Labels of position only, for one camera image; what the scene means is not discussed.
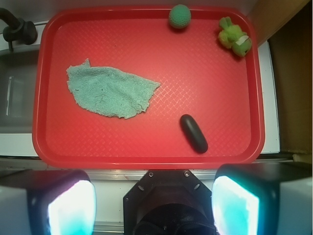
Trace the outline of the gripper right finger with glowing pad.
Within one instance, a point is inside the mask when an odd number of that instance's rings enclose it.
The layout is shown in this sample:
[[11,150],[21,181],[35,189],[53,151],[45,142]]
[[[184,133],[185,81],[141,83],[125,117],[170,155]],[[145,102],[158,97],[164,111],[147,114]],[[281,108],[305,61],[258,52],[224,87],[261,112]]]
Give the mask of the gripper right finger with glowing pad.
[[311,235],[313,167],[224,164],[216,172],[211,203],[220,235]]

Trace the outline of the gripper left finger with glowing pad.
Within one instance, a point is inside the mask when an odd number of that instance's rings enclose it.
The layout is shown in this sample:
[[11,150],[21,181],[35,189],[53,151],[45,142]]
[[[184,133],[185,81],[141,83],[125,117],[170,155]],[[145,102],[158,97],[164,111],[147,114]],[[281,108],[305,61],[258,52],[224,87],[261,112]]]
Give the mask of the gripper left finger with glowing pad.
[[83,170],[2,170],[2,235],[90,235],[96,192]]

